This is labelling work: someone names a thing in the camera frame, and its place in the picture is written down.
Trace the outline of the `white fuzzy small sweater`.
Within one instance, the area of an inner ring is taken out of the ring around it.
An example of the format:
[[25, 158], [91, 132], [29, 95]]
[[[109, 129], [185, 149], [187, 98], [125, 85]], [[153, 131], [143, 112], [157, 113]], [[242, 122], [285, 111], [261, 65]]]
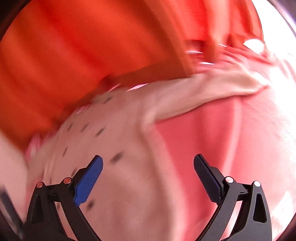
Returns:
[[82, 211], [100, 238], [183, 240], [185, 193], [156, 122], [266, 85], [250, 71], [211, 70], [99, 95], [29, 161], [28, 193], [37, 182], [58, 183], [99, 155], [103, 171]]

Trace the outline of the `orange curtain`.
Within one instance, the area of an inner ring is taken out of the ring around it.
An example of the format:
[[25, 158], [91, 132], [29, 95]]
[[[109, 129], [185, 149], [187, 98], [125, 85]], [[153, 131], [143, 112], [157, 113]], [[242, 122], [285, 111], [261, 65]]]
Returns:
[[188, 76], [185, 52], [263, 40], [252, 1], [1, 1], [1, 131], [24, 150], [116, 85]]

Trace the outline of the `pink floral bed blanket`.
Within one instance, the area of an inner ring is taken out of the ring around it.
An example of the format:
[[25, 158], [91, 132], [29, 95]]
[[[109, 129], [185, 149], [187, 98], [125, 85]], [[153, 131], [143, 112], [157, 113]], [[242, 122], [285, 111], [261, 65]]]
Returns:
[[[198, 74], [211, 70], [250, 71], [263, 76], [267, 85], [156, 122], [185, 193], [183, 240], [194, 240], [214, 210], [193, 168], [199, 153], [237, 181], [262, 184], [276, 238], [295, 213], [295, 58], [228, 48], [218, 64], [201, 65]], [[29, 162], [4, 142], [1, 185], [21, 216], [29, 204], [28, 171]]]

